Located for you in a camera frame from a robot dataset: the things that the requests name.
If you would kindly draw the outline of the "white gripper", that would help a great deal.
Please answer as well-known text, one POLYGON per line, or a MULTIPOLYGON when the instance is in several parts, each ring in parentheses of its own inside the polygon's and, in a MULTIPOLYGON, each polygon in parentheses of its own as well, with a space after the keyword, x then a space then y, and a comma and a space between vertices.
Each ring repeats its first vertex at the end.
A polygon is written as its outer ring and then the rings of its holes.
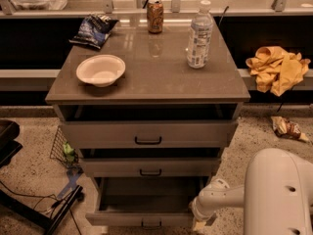
POLYGON ((194 216, 193 231, 203 230, 215 212, 226 206, 229 184, 223 179, 215 179, 207 184, 190 203, 194 216))

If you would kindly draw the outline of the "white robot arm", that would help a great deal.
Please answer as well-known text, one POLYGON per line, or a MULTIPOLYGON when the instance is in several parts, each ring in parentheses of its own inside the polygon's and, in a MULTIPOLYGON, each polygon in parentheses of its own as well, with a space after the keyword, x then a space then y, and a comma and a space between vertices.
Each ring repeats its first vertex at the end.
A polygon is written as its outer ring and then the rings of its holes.
POLYGON ((268 148, 251 158, 243 185, 215 179, 199 192, 190 203, 192 229, 203 229, 220 209, 242 208, 244 235, 313 235, 312 206, 313 164, 268 148))

